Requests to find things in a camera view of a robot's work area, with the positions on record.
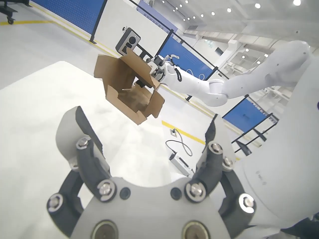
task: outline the white partition wall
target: white partition wall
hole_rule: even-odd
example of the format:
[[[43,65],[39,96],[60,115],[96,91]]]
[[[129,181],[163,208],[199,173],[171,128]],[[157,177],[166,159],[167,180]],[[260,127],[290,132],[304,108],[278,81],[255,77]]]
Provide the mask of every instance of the white partition wall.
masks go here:
[[[132,28],[140,37],[141,45],[155,56],[167,33],[123,0],[108,0],[95,33],[95,40],[115,51],[123,36],[123,28]]]

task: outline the ceiling light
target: ceiling light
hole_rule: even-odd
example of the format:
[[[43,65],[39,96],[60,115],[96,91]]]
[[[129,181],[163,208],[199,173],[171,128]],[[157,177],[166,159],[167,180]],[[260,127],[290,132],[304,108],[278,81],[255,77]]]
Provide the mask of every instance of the ceiling light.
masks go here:
[[[294,5],[299,6],[301,4],[301,0],[294,0]]]

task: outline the caster wheel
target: caster wheel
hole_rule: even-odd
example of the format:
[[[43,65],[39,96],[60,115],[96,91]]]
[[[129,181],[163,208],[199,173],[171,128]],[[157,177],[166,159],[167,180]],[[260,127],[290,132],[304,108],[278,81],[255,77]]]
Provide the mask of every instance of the caster wheel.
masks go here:
[[[13,19],[11,17],[7,17],[9,25],[13,25]]]

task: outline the rolling stand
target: rolling stand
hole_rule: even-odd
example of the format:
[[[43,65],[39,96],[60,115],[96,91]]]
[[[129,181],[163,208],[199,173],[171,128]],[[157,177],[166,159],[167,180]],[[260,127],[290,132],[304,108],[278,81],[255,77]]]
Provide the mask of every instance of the rolling stand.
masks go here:
[[[4,1],[4,5],[0,6],[0,13],[3,13],[7,16],[8,19],[8,23],[10,25],[12,25],[14,23],[14,20],[12,18],[13,13],[17,12],[15,9],[12,9],[10,7],[8,7],[8,2],[20,2],[20,3],[24,3],[25,5],[29,6],[29,0],[0,0],[0,1]]]

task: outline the floor outlet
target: floor outlet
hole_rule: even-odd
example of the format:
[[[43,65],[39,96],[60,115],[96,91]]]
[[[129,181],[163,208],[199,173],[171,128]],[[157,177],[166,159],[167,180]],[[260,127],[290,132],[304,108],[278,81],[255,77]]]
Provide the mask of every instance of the floor outlet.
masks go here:
[[[176,131],[174,131],[174,130],[170,129],[170,132],[171,132],[171,135],[172,135],[172,136],[174,136],[174,137],[176,137],[176,138],[177,138]]]

